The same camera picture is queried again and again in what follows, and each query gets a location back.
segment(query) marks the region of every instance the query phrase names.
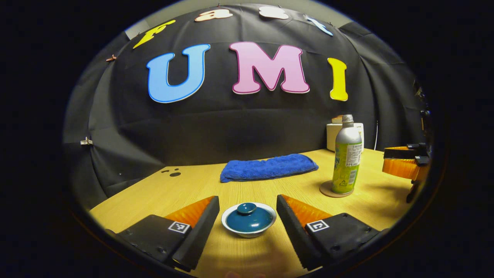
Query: lid knob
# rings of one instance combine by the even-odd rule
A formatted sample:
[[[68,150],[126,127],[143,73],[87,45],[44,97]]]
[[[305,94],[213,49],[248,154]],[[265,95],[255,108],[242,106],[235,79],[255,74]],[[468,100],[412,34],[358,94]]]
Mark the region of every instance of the lid knob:
[[[254,210],[257,208],[257,206],[255,204],[252,204],[252,203],[243,203],[243,204],[240,204],[238,207],[237,207],[237,211],[241,214],[251,214],[252,212],[254,212]]]

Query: cork coaster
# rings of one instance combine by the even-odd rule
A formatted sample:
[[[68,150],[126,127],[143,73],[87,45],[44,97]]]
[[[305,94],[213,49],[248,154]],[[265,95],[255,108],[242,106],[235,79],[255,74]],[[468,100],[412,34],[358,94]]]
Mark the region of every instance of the cork coaster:
[[[345,194],[334,193],[333,190],[331,190],[332,186],[333,186],[333,181],[324,182],[319,187],[319,191],[322,194],[329,196],[329,197],[333,197],[333,198],[341,198],[341,197],[345,197],[345,196],[348,196],[348,195],[353,193],[353,189],[352,189],[352,191],[345,193]]]

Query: letter m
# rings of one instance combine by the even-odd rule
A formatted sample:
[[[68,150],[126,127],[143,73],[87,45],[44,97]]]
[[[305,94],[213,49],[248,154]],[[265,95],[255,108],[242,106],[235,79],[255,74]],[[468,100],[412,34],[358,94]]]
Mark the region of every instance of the letter m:
[[[230,49],[237,53],[239,64],[239,80],[233,85],[233,92],[248,94],[261,90],[261,84],[254,79],[254,70],[270,91],[276,88],[282,71],[285,72],[282,90],[288,93],[307,93],[310,90],[302,70],[300,48],[280,46],[273,59],[253,42],[233,43]]]

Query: blue towel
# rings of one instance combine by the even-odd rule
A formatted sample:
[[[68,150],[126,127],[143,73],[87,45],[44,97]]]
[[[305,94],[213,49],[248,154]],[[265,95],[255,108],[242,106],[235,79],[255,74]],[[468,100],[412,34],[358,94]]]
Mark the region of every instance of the blue towel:
[[[220,181],[246,182],[269,180],[307,173],[319,169],[319,166],[302,154],[277,156],[268,160],[229,161],[221,171]]]

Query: white box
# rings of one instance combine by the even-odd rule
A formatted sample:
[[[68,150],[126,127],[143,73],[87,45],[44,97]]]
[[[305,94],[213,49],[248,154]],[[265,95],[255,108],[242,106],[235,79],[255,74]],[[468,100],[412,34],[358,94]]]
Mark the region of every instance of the white box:
[[[326,144],[326,148],[331,151],[335,151],[335,144],[336,144],[336,135],[338,135],[338,132],[342,128],[342,124],[327,124],[326,125],[326,138],[328,140]],[[359,130],[360,137],[362,137],[362,152],[364,152],[364,124],[362,123],[354,123],[354,127],[356,127]]]

